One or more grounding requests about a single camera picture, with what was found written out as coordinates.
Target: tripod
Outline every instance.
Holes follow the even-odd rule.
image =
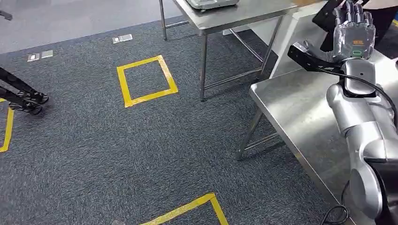
[[[12,15],[10,13],[0,10],[0,15],[2,15],[6,20],[12,20]]]
[[[19,90],[18,94],[15,94],[0,86],[0,98],[9,101],[9,107],[12,110],[37,115],[42,110],[40,105],[48,101],[47,95],[34,90],[21,79],[1,67],[0,79]]]

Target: scale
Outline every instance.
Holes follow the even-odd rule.
[[[186,0],[192,8],[206,10],[236,5],[239,0]]]

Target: yellow floor tape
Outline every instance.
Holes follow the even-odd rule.
[[[167,90],[162,90],[162,91],[158,91],[149,95],[145,95],[142,97],[138,97],[136,99],[131,99],[130,96],[130,91],[129,91],[129,87],[127,86],[127,80],[126,80],[126,76],[124,74],[124,70],[125,69],[129,69],[129,68],[133,68],[133,67],[137,67],[137,66],[141,66],[143,64],[146,63],[150,63],[153,61],[158,61],[161,69],[164,73],[164,76],[166,77],[166,81],[169,85],[169,89]],[[124,99],[124,107],[131,107],[135,104],[141,103],[141,102],[145,102],[151,99],[155,99],[155,98],[159,98],[165,95],[169,95],[169,94],[173,94],[173,93],[177,93],[178,92],[178,88],[176,83],[174,82],[173,77],[171,76],[170,71],[168,70],[168,67],[166,65],[166,62],[163,59],[162,55],[158,55],[156,57],[150,58],[150,59],[146,59],[146,60],[141,60],[138,62],[134,62],[134,63],[130,63],[124,66],[120,66],[117,67],[117,75],[119,77],[119,82],[120,82],[120,87],[122,89],[122,95],[123,95],[123,99]]]
[[[206,194],[206,195],[204,195],[204,196],[202,196],[202,197],[200,197],[198,199],[193,200],[192,202],[190,202],[190,203],[188,203],[186,205],[183,205],[183,206],[181,206],[181,207],[179,207],[179,208],[177,208],[177,209],[175,209],[175,210],[173,210],[171,212],[168,212],[168,213],[164,214],[163,216],[160,216],[160,217],[158,217],[156,219],[153,219],[153,220],[151,220],[149,222],[146,222],[146,223],[140,224],[140,225],[159,225],[159,224],[165,223],[165,222],[167,222],[167,221],[169,221],[169,220],[171,220],[171,219],[173,219],[173,218],[175,218],[175,217],[177,217],[177,216],[179,216],[179,215],[181,215],[183,213],[186,213],[186,212],[188,212],[188,211],[190,211],[190,210],[192,210],[192,209],[194,209],[194,208],[196,208],[196,207],[198,207],[200,205],[203,205],[203,204],[207,203],[208,201],[211,202],[211,204],[213,206],[213,209],[214,209],[214,211],[215,211],[215,213],[216,213],[216,215],[218,217],[218,220],[220,221],[220,224],[221,225],[228,225],[227,219],[225,218],[225,215],[222,212],[221,206],[218,203],[214,193]]]
[[[0,98],[0,102],[4,102],[4,101],[5,101],[5,99]],[[3,146],[0,147],[0,152],[5,152],[8,150],[8,146],[10,145],[10,141],[11,141],[13,122],[14,122],[14,110],[11,110],[11,108],[8,108],[6,133],[4,134],[4,143],[3,143]]]

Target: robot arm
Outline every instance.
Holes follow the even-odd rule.
[[[322,52],[310,43],[295,43],[288,55],[308,71],[340,75],[326,99],[339,132],[347,141],[355,205],[376,224],[398,225],[398,134],[395,106],[375,83],[375,27],[359,4],[334,11],[334,50]]]

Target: carpet floor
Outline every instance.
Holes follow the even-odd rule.
[[[133,40],[112,43],[124,34]],[[240,34],[263,52],[254,33]],[[151,22],[0,55],[2,67],[51,98],[39,116],[15,112],[0,153],[0,225],[136,225],[210,192],[231,225],[319,223],[330,205],[281,139],[235,160],[256,111],[248,94],[255,76],[210,89],[200,102],[200,38],[189,25],[168,36]],[[208,44],[206,83],[259,66],[234,37],[213,34]],[[49,49],[53,57],[26,62]],[[179,92],[125,108],[116,67],[157,55]],[[167,88],[157,62],[125,75],[131,98]],[[263,119],[253,139],[273,132]],[[217,223],[210,203],[167,222]]]

